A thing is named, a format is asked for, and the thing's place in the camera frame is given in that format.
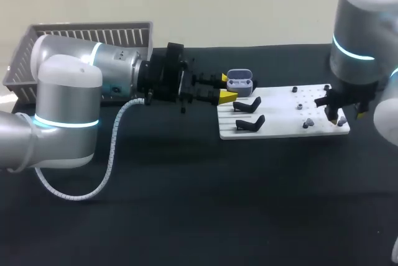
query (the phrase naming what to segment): black table surface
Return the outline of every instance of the black table surface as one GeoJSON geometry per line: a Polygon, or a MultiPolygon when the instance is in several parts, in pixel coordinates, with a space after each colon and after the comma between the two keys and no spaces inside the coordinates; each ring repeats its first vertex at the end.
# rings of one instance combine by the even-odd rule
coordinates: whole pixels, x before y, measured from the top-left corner
{"type": "MultiPolygon", "coordinates": [[[[196,71],[248,68],[259,86],[294,86],[329,81],[329,49],[186,55],[196,71]]],[[[376,132],[373,109],[360,121],[346,109],[346,136],[222,141],[209,104],[185,115],[175,104],[134,106],[95,200],[55,198],[32,170],[0,174],[0,265],[390,265],[398,148],[376,132]]],[[[101,108],[92,162],[44,172],[54,187],[78,195],[98,185],[118,110],[101,108]]]]}

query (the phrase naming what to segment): blue light ring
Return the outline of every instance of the blue light ring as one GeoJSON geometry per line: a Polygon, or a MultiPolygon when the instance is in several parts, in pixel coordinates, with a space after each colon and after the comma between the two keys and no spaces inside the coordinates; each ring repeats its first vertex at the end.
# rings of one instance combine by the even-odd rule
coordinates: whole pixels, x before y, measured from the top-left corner
{"type": "Polygon", "coordinates": [[[35,119],[39,121],[40,123],[43,123],[45,125],[49,126],[56,126],[56,127],[66,127],[66,128],[85,128],[85,127],[91,127],[95,126],[98,124],[99,120],[94,121],[94,122],[89,122],[89,123],[61,123],[61,122],[53,122],[49,120],[45,120],[43,118],[40,118],[38,115],[35,114],[35,119]]]}

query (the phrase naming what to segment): gray plastic basket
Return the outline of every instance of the gray plastic basket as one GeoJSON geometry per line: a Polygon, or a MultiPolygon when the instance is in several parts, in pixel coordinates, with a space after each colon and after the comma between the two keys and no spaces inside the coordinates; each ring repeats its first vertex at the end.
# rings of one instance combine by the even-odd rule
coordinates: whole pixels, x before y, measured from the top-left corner
{"type": "MultiPolygon", "coordinates": [[[[44,34],[61,35],[102,42],[121,47],[139,48],[141,57],[149,60],[152,55],[152,22],[118,22],[94,24],[40,24],[30,25],[15,49],[4,86],[18,96],[23,104],[36,102],[37,82],[30,72],[30,55],[35,41],[44,34]]],[[[104,97],[105,101],[122,100],[104,97]]]]}

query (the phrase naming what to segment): white wall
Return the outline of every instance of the white wall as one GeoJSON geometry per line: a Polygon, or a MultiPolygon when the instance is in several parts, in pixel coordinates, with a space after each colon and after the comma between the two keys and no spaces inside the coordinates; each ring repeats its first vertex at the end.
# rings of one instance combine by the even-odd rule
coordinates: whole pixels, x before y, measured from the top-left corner
{"type": "Polygon", "coordinates": [[[154,22],[154,44],[188,47],[330,42],[337,0],[0,0],[0,48],[31,23],[154,22]]]}

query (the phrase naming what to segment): white board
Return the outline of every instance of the white board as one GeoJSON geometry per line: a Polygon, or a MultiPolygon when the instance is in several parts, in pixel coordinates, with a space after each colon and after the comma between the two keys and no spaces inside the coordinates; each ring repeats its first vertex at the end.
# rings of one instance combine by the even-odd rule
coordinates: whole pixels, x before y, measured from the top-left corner
{"type": "MultiPolygon", "coordinates": [[[[293,86],[257,88],[250,97],[237,100],[252,104],[260,96],[261,104],[253,114],[234,112],[232,103],[221,104],[217,107],[220,137],[223,140],[238,140],[348,134],[348,123],[341,127],[333,125],[326,118],[325,107],[317,108],[314,103],[314,99],[325,96],[325,85],[297,86],[296,93],[292,92],[293,86]],[[299,104],[303,105],[301,110],[297,109],[299,104]],[[236,130],[236,120],[254,123],[261,115],[265,116],[266,121],[258,132],[236,130]],[[307,118],[311,118],[315,125],[304,129],[303,123],[307,118]]],[[[339,120],[345,117],[342,109],[339,109],[338,115],[339,120]]]]}

